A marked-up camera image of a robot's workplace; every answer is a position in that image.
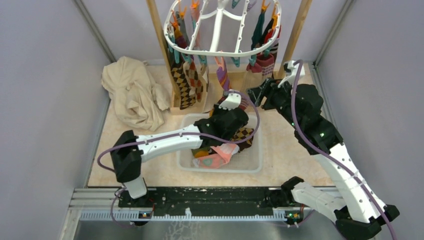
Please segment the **wooden hanger rack frame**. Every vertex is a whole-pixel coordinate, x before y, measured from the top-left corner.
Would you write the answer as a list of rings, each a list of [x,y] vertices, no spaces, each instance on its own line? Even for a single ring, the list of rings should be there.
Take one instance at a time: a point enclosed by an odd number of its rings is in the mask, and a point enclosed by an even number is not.
[[[242,41],[242,34],[243,30],[245,28],[245,18],[248,13],[248,3],[249,0],[245,0],[243,11],[241,15],[235,15],[233,13],[230,13],[226,10],[226,6],[229,4],[229,0],[217,0],[217,8],[216,10],[210,12],[210,13],[204,13],[205,8],[207,7],[209,0],[201,0],[203,2],[201,4],[201,8],[199,10],[199,17],[197,21],[194,23],[194,31],[190,39],[190,44],[187,48],[181,48],[177,45],[176,42],[172,42],[171,33],[168,33],[168,27],[173,27],[174,25],[171,22],[171,17],[173,16],[173,13],[175,12],[176,6],[179,4],[179,0],[175,0],[173,4],[170,6],[170,9],[168,11],[167,17],[165,18],[164,24],[161,25],[161,19],[159,17],[159,12],[157,9],[157,4],[155,0],[146,0],[147,7],[149,9],[150,17],[155,29],[155,33],[158,39],[159,47],[162,52],[162,56],[165,62],[165,66],[167,67],[171,84],[173,87],[172,91],[172,99],[170,101],[171,103],[171,114],[173,115],[183,115],[183,114],[189,114],[189,113],[203,113],[204,104],[202,102],[195,103],[193,106],[189,106],[185,109],[180,109],[179,100],[182,99],[181,94],[179,92],[178,85],[173,80],[172,75],[172,68],[168,61],[169,59],[169,53],[177,53],[177,54],[185,54],[185,57],[189,57],[188,60],[192,60],[190,56],[213,56],[213,57],[231,57],[231,58],[243,58],[246,56],[250,56],[253,54],[257,54],[260,51],[263,51],[266,49],[266,47],[271,46],[271,43],[266,43],[264,46],[259,47],[257,50],[249,50],[246,52],[240,51],[240,45]],[[300,37],[300,34],[303,29],[303,25],[305,22],[305,19],[308,15],[310,6],[312,4],[312,0],[302,0],[300,3],[300,6],[298,8],[296,18],[290,33],[290,37],[287,43],[287,46],[285,48],[285,52],[283,55],[282,62],[285,63],[288,60],[290,60],[293,56],[294,50],[296,48],[298,39]],[[233,19],[235,21],[239,22],[239,28],[237,32],[237,39],[235,43],[235,48],[233,51],[218,51],[218,46],[221,39],[221,28],[223,25],[223,16],[226,16],[229,19]],[[194,45],[196,43],[196,39],[199,35],[199,29],[202,25],[202,21],[209,19],[211,17],[215,17],[214,20],[214,27],[211,37],[211,44],[209,47],[209,50],[197,50],[194,48]]]

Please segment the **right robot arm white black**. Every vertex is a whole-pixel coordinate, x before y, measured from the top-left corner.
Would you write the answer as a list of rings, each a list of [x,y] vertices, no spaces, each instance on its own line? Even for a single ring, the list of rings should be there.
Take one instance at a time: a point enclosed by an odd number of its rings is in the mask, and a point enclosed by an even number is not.
[[[276,110],[294,127],[294,136],[334,183],[340,197],[319,190],[294,176],[281,187],[287,206],[303,204],[327,217],[347,240],[369,240],[400,214],[371,190],[350,157],[336,127],[321,114],[323,98],[311,84],[292,87],[268,78],[249,88],[252,102],[264,110]]]

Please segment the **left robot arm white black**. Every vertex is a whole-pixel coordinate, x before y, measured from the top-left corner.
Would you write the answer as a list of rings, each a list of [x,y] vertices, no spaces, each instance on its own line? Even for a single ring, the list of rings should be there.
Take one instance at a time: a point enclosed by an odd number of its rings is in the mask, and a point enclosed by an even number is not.
[[[125,131],[109,152],[116,180],[124,185],[132,203],[144,207],[150,193],[141,175],[142,163],[173,152],[229,143],[248,121],[248,114],[237,107],[170,132],[135,135]]]

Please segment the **brown yellow argyle sock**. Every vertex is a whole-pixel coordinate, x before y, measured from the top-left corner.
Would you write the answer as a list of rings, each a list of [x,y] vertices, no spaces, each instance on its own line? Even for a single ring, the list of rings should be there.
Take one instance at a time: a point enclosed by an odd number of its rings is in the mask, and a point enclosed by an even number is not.
[[[231,138],[231,141],[237,142],[237,141],[244,140],[244,139],[250,137],[253,132],[254,132],[253,128],[242,127],[234,134],[234,136]],[[238,152],[240,153],[240,152],[250,148],[253,144],[253,139],[254,139],[254,137],[248,139],[247,141],[238,143],[237,144],[238,147],[239,147]]]

